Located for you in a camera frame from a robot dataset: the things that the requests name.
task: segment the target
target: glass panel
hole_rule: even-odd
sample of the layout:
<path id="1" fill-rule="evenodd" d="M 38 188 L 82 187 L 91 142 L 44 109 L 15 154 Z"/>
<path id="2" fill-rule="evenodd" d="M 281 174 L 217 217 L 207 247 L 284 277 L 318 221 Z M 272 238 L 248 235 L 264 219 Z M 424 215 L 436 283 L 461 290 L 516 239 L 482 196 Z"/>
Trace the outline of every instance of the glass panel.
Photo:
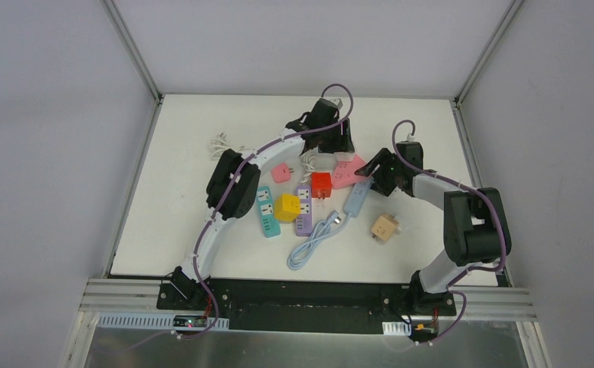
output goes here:
<path id="1" fill-rule="evenodd" d="M 441 322 L 446 328 L 450 322 Z M 135 343 L 159 334 L 127 351 Z M 86 367 L 527 366 L 515 322 L 462 322 L 433 347 L 407 337 L 328 333 L 211 332 L 177 340 L 169 331 L 97 328 Z"/>

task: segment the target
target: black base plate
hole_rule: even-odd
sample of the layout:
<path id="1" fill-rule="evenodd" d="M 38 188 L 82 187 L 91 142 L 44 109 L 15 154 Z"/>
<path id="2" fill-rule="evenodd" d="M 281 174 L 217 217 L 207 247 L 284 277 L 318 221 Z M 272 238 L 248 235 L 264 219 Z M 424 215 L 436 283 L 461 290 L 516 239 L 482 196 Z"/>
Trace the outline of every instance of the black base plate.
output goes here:
<path id="1" fill-rule="evenodd" d="M 382 322 L 398 321 L 407 286 L 308 281 L 260 281 L 210 278 L 220 315 L 232 330 L 382 334 Z M 198 309 L 203 311 L 206 301 Z M 195 310 L 171 284 L 163 284 L 160 310 Z M 438 306 L 438 315 L 454 316 L 454 301 Z"/>

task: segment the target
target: light blue power strip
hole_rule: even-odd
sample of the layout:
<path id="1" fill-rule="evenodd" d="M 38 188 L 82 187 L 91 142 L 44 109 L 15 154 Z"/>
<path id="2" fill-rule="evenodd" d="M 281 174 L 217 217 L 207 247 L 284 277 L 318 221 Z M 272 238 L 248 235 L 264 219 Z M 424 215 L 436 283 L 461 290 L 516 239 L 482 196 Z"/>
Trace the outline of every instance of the light blue power strip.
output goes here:
<path id="1" fill-rule="evenodd" d="M 256 191 L 258 213 L 261 215 L 261 227 L 265 238 L 272 238 L 281 234 L 281 227 L 274 218 L 274 200 L 269 186 L 262 186 Z"/>
<path id="2" fill-rule="evenodd" d="M 344 212 L 350 217 L 357 217 L 359 214 L 364 200 L 369 195 L 371 185 L 373 184 L 373 178 L 364 179 L 361 182 L 357 182 L 353 186 L 353 190 L 349 195 L 349 198 L 344 202 Z"/>

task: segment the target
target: white cable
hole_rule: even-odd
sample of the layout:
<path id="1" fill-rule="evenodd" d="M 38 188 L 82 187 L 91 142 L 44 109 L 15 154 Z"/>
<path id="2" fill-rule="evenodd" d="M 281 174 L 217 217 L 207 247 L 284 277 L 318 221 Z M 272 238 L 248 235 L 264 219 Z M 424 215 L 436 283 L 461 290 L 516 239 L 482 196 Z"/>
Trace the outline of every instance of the white cable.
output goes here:
<path id="1" fill-rule="evenodd" d="M 317 155 L 315 155 L 314 149 L 301 155 L 301 164 L 304 166 L 304 178 L 301 180 L 301 184 L 306 184 L 310 181 L 310 176 L 313 175 L 315 170 L 315 163 L 317 163 Z"/>
<path id="2" fill-rule="evenodd" d="M 220 133 L 217 136 L 213 137 L 213 139 L 211 139 L 208 142 L 208 148 L 211 151 L 211 159 L 212 160 L 216 160 L 216 159 L 220 159 L 220 156 L 222 156 L 222 153 L 228 149 L 232 149 L 236 152 L 240 152 L 241 150 L 244 149 L 244 146 L 240 146 L 238 148 L 233 148 L 229 142 L 227 142 L 227 135 L 224 133 Z"/>
<path id="3" fill-rule="evenodd" d="M 331 231 L 331 225 L 338 219 L 340 214 L 337 211 L 332 211 L 326 221 L 321 220 L 319 221 L 313 228 L 312 234 L 308 237 L 302 245 L 296 247 L 292 253 L 290 253 L 290 257 L 287 258 L 287 266 L 292 271 L 300 270 L 303 266 L 306 265 L 310 256 L 313 255 L 317 246 L 326 238 L 330 238 L 331 236 L 341 232 L 349 223 L 349 219 L 351 216 L 347 215 L 344 219 L 344 222 L 340 226 L 338 226 L 335 230 Z"/>

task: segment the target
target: pink power strip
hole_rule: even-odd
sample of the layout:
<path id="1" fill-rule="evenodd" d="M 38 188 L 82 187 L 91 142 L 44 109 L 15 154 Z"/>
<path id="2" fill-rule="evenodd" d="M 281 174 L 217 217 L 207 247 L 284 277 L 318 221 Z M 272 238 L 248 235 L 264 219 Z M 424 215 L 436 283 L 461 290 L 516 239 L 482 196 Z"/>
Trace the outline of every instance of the pink power strip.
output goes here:
<path id="1" fill-rule="evenodd" d="M 366 179 L 364 176 L 358 176 L 355 171 L 360 167 L 366 165 L 362 157 L 356 154 L 351 162 L 338 162 L 333 171 L 333 189 L 344 188 L 345 186 L 352 186 L 357 182 Z"/>

